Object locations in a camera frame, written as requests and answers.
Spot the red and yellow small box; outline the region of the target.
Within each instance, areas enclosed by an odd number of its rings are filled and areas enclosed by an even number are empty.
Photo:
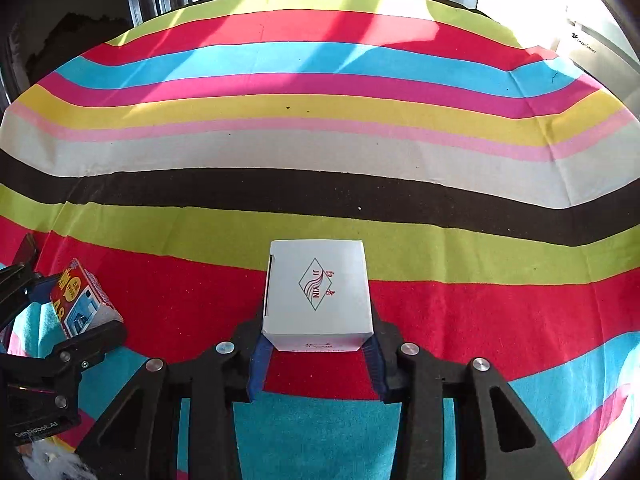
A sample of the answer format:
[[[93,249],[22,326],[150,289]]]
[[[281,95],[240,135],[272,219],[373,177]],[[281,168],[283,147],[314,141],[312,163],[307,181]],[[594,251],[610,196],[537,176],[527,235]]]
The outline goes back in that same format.
[[[76,258],[56,279],[50,301],[67,339],[112,321],[124,322],[96,277]]]

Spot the grey fluffy microphone cover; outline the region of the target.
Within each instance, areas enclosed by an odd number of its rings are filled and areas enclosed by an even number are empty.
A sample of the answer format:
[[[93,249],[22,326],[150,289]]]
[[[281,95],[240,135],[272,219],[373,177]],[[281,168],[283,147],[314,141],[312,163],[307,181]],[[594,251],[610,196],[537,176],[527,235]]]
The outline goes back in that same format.
[[[96,480],[77,454],[51,440],[32,441],[17,449],[26,471],[35,480]]]

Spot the striped colourful tablecloth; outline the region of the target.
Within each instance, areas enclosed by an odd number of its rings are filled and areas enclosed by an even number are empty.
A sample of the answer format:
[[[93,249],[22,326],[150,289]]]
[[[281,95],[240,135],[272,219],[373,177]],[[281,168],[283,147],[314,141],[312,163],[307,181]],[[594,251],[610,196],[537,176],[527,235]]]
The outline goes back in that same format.
[[[488,359],[573,477],[638,425],[638,119],[461,6],[212,0],[76,56],[2,117],[3,264],[26,235],[128,330],[66,450],[143,362],[257,312],[275,240],[359,240],[380,317]]]

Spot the white cube box red logo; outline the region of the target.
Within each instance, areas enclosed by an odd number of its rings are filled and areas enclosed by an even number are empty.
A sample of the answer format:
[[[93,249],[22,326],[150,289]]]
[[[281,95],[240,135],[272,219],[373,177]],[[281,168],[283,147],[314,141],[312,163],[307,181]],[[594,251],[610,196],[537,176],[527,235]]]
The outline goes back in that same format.
[[[281,352],[354,352],[373,335],[360,240],[274,240],[262,334]]]

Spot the champagne washing machine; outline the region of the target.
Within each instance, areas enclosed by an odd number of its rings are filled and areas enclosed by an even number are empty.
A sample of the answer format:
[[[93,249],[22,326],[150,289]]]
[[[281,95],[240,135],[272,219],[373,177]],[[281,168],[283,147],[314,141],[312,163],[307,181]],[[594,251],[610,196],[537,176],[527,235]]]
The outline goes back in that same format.
[[[583,72],[597,79],[639,117],[639,60],[630,53],[626,36],[611,15],[599,32],[585,21],[574,6],[564,9],[565,22],[552,44],[552,50],[569,58]]]

